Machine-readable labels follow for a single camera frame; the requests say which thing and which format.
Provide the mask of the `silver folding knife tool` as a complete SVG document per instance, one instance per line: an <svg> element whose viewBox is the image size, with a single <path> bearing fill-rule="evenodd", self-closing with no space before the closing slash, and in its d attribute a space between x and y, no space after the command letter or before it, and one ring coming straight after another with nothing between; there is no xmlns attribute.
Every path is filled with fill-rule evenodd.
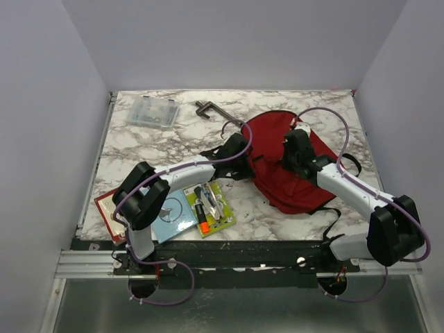
<svg viewBox="0 0 444 333"><path fill-rule="evenodd" d="M199 187L201 189L200 199L202 200L203 205L212 215L214 220L220 221L224 217L223 211L220 209L216 196L212 191L210 185L201 184L199 185Z"/></svg>

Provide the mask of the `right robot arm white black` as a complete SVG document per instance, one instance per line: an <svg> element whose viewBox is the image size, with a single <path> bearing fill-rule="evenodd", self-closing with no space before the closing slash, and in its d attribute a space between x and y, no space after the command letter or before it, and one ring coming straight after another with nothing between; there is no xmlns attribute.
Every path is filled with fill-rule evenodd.
<svg viewBox="0 0 444 333"><path fill-rule="evenodd" d="M411 198L380 192L348 173L339 160L316 155L302 129L286 133L283 147L284 169L334 194L368 221L366 233L328 241L329 248L319 255L324 270L336 271L349 259L373 259L392 266L427 243Z"/></svg>

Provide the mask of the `red backpack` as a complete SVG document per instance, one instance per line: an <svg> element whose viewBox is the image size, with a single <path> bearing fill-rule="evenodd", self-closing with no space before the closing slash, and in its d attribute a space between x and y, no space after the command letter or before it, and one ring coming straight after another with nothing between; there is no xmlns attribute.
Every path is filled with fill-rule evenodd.
<svg viewBox="0 0 444 333"><path fill-rule="evenodd" d="M283 167L284 135L301 123L293 112L272 110L247 121L250 128L241 132L253 139L248 156L253 182L269 205L285 214L312 215L327 211L335 196Z"/></svg>

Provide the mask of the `black orange marker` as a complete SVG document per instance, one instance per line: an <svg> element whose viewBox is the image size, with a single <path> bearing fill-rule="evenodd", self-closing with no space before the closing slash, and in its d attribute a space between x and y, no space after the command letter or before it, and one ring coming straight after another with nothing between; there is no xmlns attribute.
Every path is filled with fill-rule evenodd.
<svg viewBox="0 0 444 333"><path fill-rule="evenodd" d="M210 231L210 227L209 227L206 215L205 215L204 210L203 210L203 202L200 199L200 195L201 195L200 187L196 187L194 189L194 193L196 195L196 200L197 200L196 204L195 204L195 210L196 210L196 213L197 213L197 218L198 218L198 222L199 222L199 225L200 225L200 230L202 231L202 233L205 234L205 233L208 233Z"/></svg>

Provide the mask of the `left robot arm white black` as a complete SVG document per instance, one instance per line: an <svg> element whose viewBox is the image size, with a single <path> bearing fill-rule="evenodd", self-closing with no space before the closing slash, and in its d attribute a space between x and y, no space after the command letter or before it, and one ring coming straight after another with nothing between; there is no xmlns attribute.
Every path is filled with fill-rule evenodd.
<svg viewBox="0 0 444 333"><path fill-rule="evenodd" d="M139 274L148 273L154 264L155 249L151 224L158 217L167 196L179 189L239 175L250 178L248 151L253 136L235 133L224 145L182 164L154 167L138 163L115 191L113 219L126 228L126 241L132 253L130 266Z"/></svg>

